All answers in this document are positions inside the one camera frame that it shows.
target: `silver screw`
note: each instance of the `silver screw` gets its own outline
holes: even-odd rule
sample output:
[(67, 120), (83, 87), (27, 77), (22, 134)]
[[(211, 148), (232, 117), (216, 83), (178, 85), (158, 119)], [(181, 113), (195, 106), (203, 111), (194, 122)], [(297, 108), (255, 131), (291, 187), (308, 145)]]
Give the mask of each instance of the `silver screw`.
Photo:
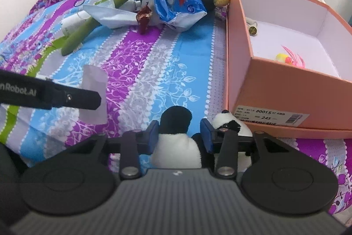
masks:
[(134, 166), (127, 166), (122, 170), (124, 176), (135, 176), (138, 173), (138, 168)]
[(218, 168), (218, 174), (223, 176), (230, 176), (235, 173), (235, 170), (229, 166), (222, 166)]

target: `ribbed black surface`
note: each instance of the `ribbed black surface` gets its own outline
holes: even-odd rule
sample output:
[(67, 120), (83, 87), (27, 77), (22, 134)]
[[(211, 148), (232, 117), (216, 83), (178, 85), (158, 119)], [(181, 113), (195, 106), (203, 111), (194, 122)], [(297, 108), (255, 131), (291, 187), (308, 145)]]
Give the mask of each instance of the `ribbed black surface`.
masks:
[(18, 235), (338, 235), (344, 229), (327, 213), (305, 218), (265, 213), (235, 182), (215, 179), (205, 169), (149, 170), (123, 182), (89, 213), (67, 218), (31, 213), (12, 227)]

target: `orange box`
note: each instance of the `orange box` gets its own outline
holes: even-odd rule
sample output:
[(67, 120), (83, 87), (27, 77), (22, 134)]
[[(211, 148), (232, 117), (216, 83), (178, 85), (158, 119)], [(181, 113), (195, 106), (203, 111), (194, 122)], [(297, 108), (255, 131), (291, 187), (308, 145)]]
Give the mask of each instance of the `orange box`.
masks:
[[(246, 17), (258, 24), (254, 37)], [(331, 7), (231, 0), (226, 49), (224, 105), (252, 131), (352, 138), (352, 28)], [(279, 53), (297, 66), (277, 61)]]

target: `blue logo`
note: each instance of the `blue logo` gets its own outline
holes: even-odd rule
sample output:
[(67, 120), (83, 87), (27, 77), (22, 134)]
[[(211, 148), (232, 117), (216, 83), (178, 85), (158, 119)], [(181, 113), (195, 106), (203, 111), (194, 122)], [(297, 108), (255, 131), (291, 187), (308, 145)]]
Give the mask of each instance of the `blue logo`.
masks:
[(195, 11), (193, 5), (191, 5), (191, 4), (189, 6), (187, 6), (187, 10), (189, 13), (194, 13), (194, 11)]

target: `black circular cover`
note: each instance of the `black circular cover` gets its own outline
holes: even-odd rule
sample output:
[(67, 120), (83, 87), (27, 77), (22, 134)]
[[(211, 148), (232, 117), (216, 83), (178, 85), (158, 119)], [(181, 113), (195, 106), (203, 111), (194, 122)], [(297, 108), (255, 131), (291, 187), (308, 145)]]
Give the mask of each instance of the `black circular cover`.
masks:
[(328, 210), (338, 184), (330, 169), (297, 153), (272, 153), (242, 176), (247, 198), (269, 212), (298, 216)]
[(66, 154), (39, 163), (21, 177), (24, 201), (40, 213), (84, 213), (105, 202), (115, 189), (107, 167), (87, 155)]

